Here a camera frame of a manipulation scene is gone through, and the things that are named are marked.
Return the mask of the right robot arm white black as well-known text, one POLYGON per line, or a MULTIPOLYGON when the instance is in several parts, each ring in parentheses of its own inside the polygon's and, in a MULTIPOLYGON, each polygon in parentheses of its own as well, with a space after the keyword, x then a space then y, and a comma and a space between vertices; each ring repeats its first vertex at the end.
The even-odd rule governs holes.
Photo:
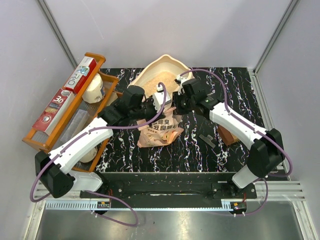
POLYGON ((281 133, 275 128, 266 130, 247 120, 225 100, 206 93, 205 85, 194 78, 176 77, 179 90, 173 92, 172 101, 177 115, 195 112, 235 135, 249 150, 249 157, 227 186, 228 194, 239 198, 246 186, 267 176, 284 159, 281 133))

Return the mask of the pink cat litter bag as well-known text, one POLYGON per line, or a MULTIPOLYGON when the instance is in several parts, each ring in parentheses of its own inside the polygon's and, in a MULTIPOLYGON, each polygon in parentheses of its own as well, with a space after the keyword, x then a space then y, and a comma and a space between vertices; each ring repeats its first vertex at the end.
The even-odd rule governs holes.
POLYGON ((164 111, 164 118, 156 120, 151 126, 138 128, 140 134, 137 142, 139 148, 162 147, 172 144, 184 131, 179 127, 181 115, 174 114, 176 107, 164 111))

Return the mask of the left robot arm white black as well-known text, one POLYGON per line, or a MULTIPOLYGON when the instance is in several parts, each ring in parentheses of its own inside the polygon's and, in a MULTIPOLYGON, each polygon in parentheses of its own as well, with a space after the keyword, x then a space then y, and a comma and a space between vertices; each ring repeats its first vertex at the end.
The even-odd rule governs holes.
POLYGON ((54 198, 60 198, 69 191, 91 191, 102 198, 108 193, 108 185, 94 172, 74 171, 73 167, 98 144, 111 138, 114 130, 137 129, 153 123, 164 111, 167 90, 160 82, 152 97, 146 98, 142 87, 131 85, 122 96, 104 107, 95 118, 62 146, 35 155, 36 179, 29 198, 37 202, 34 191, 38 182, 54 198))

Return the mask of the grey bag clip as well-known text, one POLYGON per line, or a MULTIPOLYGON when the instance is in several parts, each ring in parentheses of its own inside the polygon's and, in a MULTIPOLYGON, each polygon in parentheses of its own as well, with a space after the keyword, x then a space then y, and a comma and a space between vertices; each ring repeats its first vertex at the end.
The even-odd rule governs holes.
POLYGON ((204 136, 203 134, 200 134, 199 138, 211 148, 215 148, 216 145, 213 143, 214 138, 211 135, 208 134, 207 136, 204 136))

